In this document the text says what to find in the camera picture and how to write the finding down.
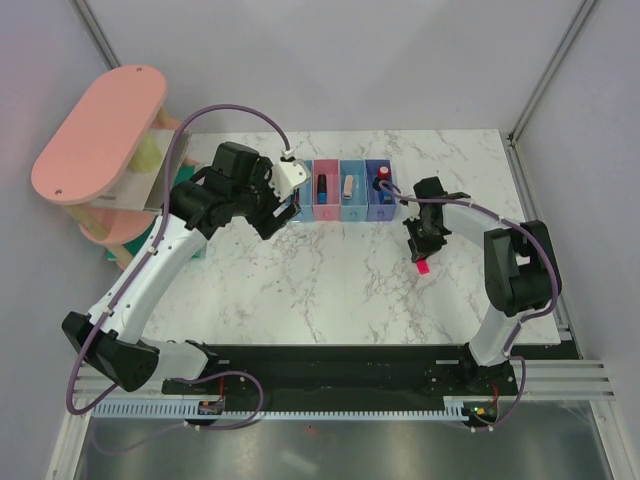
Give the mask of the purple bin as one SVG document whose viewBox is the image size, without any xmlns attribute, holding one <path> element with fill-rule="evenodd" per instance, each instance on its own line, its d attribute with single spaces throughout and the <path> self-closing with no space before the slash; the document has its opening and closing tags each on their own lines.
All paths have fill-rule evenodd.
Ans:
<svg viewBox="0 0 640 480">
<path fill-rule="evenodd" d="M 391 171 L 391 177 L 387 182 L 393 182 L 393 175 L 391 170 L 391 162 L 387 159 L 366 159 L 366 186 L 367 186 L 367 200 L 368 200 L 368 213 L 367 220 L 369 222 L 382 222 L 391 221 L 396 211 L 396 201 L 390 205 L 381 205 L 379 202 L 379 194 L 384 192 L 382 190 L 376 190 L 373 185 L 374 177 L 377 174 L 377 170 L 381 165 L 387 165 Z"/>
</svg>

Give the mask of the blue cap highlighter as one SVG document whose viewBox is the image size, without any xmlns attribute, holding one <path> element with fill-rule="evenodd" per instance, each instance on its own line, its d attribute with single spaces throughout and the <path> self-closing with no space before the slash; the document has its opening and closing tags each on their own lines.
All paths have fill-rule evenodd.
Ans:
<svg viewBox="0 0 640 480">
<path fill-rule="evenodd" d="M 327 177 L 319 174 L 316 181 L 316 202 L 318 205 L 327 204 Z"/>
</svg>

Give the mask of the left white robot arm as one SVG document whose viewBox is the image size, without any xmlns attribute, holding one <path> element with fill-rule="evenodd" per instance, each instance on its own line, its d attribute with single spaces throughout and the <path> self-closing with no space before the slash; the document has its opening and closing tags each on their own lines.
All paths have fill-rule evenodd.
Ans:
<svg viewBox="0 0 640 480">
<path fill-rule="evenodd" d="M 127 392 L 172 377 L 184 377 L 198 393 L 211 392 L 220 371 L 205 350 L 147 340 L 145 325 L 179 271 L 217 230 L 242 217 L 270 239 L 299 213 L 289 199 L 310 178 L 300 159 L 272 161 L 234 142 L 220 144 L 211 165 L 171 189 L 168 214 L 113 287 L 88 313 L 71 312 L 63 320 L 74 350 Z"/>
</svg>

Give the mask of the red black stamp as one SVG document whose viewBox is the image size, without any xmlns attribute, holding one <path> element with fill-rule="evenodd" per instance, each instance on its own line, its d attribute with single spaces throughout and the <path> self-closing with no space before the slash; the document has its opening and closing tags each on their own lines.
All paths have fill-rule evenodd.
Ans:
<svg viewBox="0 0 640 480">
<path fill-rule="evenodd" d="M 379 190 L 380 182 L 388 181 L 390 177 L 391 177 L 390 168 L 387 165 L 381 165 L 377 170 L 376 176 L 374 177 L 374 181 L 373 181 L 374 188 L 376 190 Z"/>
</svg>

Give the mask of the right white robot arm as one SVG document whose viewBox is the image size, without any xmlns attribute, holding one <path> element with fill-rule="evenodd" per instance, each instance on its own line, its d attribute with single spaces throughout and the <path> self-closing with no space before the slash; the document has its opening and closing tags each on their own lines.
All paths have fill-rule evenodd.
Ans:
<svg viewBox="0 0 640 480">
<path fill-rule="evenodd" d="M 562 282 L 548 228 L 538 220 L 510 221 L 463 192 L 448 193 L 437 177 L 420 180 L 413 191 L 413 198 L 402 201 L 418 205 L 403 222 L 413 263 L 424 265 L 453 233 L 483 251 L 490 306 L 455 366 L 457 383 L 469 393 L 481 393 L 507 373 L 508 355 L 523 324 L 555 308 Z"/>
</svg>

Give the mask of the light blue bin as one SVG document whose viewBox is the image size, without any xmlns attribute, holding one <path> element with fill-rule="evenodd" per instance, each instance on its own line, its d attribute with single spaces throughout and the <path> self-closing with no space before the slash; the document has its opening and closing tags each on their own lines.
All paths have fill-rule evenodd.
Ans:
<svg viewBox="0 0 640 480">
<path fill-rule="evenodd" d="M 313 222 L 313 162 L 311 160 L 304 161 L 311 176 L 310 179 L 298 188 L 290 197 L 291 200 L 297 202 L 300 211 L 292 218 L 292 222 Z"/>
</svg>

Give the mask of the pink bin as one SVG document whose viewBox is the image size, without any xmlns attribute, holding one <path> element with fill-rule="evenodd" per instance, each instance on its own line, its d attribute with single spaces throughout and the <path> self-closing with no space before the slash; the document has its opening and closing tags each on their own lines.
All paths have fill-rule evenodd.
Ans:
<svg viewBox="0 0 640 480">
<path fill-rule="evenodd" d="M 316 202 L 316 181 L 319 174 L 327 177 L 327 204 L 318 205 Z M 313 160 L 313 214 L 315 221 L 340 220 L 340 171 L 338 159 Z"/>
</svg>

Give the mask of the pink cap highlighter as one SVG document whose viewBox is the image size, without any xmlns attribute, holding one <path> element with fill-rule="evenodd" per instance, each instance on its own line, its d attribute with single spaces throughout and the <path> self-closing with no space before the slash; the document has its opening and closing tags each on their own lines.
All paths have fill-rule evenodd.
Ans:
<svg viewBox="0 0 640 480">
<path fill-rule="evenodd" d="M 425 259 L 417 261 L 416 267 L 420 275 L 427 275 L 430 273 L 430 267 Z"/>
</svg>

